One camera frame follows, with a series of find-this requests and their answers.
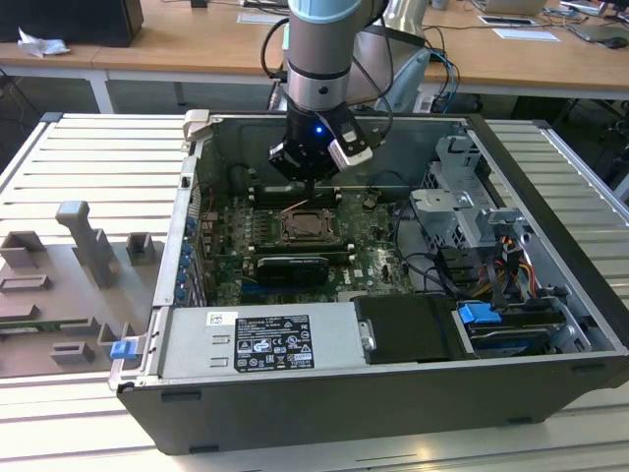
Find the motherboard chip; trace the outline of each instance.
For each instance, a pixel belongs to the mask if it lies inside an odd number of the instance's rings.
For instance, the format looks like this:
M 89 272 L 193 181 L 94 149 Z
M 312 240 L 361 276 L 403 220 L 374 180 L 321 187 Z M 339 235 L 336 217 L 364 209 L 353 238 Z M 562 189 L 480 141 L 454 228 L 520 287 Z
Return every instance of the motherboard chip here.
M 329 210 L 294 210 L 280 214 L 284 243 L 327 243 L 336 239 Z

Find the black plastic cover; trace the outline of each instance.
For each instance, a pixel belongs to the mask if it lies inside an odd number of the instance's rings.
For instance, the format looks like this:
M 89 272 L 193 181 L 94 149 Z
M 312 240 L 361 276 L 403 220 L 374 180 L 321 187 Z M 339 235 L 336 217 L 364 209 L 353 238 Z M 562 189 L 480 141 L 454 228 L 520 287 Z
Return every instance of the black plastic cover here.
M 453 299 L 422 294 L 359 297 L 359 322 L 372 326 L 376 348 L 368 364 L 441 362 L 466 359 L 452 317 Z

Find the sticker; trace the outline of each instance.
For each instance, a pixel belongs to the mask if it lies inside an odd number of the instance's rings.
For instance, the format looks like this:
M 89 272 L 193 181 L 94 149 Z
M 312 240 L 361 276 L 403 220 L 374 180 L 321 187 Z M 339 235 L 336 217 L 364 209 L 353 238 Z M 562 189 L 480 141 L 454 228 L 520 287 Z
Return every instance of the sticker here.
M 240 373 L 313 369 L 310 318 L 235 318 L 234 369 Z
M 207 325 L 235 325 L 238 312 L 209 312 L 207 314 Z

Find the paper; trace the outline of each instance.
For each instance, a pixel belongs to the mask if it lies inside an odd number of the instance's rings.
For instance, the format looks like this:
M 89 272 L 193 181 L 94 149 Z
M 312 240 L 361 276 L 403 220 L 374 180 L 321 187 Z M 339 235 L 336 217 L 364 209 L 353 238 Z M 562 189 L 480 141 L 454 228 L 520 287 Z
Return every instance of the paper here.
M 24 51 L 38 58 L 44 55 L 66 54 L 70 52 L 66 43 L 61 39 L 39 39 L 38 37 L 26 34 L 20 29 L 20 39 L 18 46 Z
M 547 31 L 525 31 L 523 29 L 494 28 L 495 33 L 503 39 L 527 39 L 529 41 L 561 42 L 554 34 Z

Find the blue plastic clip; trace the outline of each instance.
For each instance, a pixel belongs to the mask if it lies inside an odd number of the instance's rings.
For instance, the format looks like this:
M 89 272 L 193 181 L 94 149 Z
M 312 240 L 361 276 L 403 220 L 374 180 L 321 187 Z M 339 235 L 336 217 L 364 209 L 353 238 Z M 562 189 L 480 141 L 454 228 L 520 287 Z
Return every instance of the blue plastic clip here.
M 467 323 L 502 323 L 502 318 L 497 312 L 491 310 L 489 303 L 466 303 L 459 308 L 461 320 Z
M 116 341 L 111 345 L 109 357 L 112 359 L 136 359 L 138 354 L 138 342 L 135 339 L 129 341 Z

